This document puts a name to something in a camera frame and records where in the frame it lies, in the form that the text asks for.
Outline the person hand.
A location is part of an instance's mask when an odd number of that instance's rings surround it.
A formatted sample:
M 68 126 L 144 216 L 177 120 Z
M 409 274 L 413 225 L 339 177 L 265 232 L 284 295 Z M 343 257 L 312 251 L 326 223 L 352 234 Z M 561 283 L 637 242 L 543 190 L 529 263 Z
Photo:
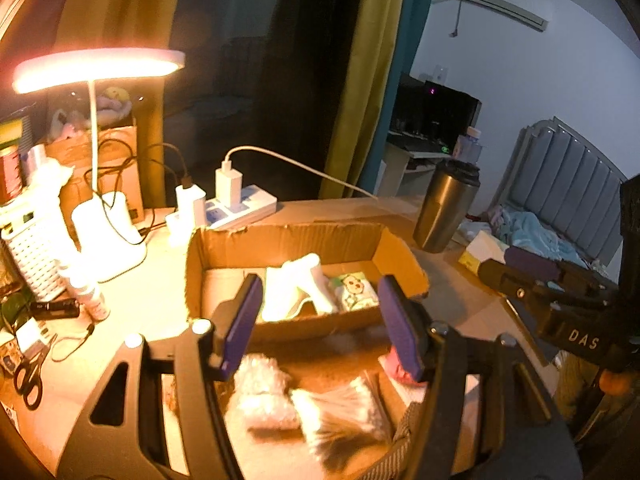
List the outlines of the person hand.
M 609 396 L 626 396 L 634 390 L 638 380 L 639 373 L 636 370 L 625 370 L 620 373 L 602 370 L 598 385 L 600 390 Z

